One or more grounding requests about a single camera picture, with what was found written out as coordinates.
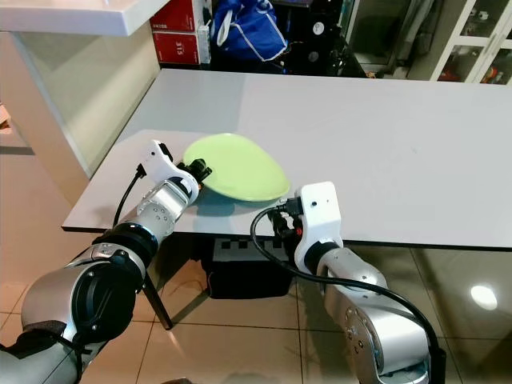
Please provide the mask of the red box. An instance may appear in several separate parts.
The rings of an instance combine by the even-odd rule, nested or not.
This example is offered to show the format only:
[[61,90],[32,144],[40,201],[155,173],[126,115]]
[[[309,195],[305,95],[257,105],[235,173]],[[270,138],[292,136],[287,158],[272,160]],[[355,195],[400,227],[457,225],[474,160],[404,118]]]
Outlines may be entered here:
[[154,47],[162,65],[200,66],[200,0],[168,0],[150,18]]

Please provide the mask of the glass door cabinet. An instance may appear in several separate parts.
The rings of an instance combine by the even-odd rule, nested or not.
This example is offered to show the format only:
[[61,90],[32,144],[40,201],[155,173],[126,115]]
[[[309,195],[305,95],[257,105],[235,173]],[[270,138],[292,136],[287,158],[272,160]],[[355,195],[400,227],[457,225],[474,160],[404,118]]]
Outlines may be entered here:
[[512,0],[443,0],[426,79],[506,83],[494,61],[510,54]]

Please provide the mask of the light green plate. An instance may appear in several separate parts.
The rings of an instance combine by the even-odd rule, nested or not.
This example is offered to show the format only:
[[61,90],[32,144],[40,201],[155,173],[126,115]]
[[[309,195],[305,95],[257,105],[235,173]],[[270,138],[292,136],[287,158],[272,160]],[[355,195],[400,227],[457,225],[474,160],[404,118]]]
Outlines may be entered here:
[[219,133],[195,140],[184,150],[184,161],[197,158],[212,169],[202,185],[228,198],[265,202],[278,200],[291,190],[282,166],[245,136]]

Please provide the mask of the white high counter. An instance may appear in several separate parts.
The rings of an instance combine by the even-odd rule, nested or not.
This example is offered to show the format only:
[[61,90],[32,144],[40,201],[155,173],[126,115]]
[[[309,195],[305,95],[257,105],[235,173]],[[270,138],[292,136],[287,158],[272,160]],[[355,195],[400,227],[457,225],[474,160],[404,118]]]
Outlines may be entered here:
[[158,74],[167,0],[1,0],[1,99],[61,197],[63,224]]

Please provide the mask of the black box with checker pattern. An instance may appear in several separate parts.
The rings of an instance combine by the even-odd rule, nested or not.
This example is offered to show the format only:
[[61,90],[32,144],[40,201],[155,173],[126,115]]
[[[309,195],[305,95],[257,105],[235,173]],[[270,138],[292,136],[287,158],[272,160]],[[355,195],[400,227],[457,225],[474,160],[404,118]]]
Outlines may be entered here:
[[214,299],[281,297],[290,292],[293,281],[248,240],[215,240],[201,266]]

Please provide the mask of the black appliance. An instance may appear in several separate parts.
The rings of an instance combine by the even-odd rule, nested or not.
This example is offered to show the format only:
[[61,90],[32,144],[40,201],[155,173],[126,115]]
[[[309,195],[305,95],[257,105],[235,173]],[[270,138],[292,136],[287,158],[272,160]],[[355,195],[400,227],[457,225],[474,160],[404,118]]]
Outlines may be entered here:
[[365,79],[342,33],[344,5],[345,0],[297,0],[288,7],[289,73]]

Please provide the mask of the blue bag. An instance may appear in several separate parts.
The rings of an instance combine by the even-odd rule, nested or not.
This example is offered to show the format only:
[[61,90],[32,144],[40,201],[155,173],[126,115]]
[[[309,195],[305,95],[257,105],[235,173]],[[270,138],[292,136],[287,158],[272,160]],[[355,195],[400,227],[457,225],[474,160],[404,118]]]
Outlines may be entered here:
[[235,61],[270,62],[286,53],[289,41],[270,0],[217,0],[210,45]]

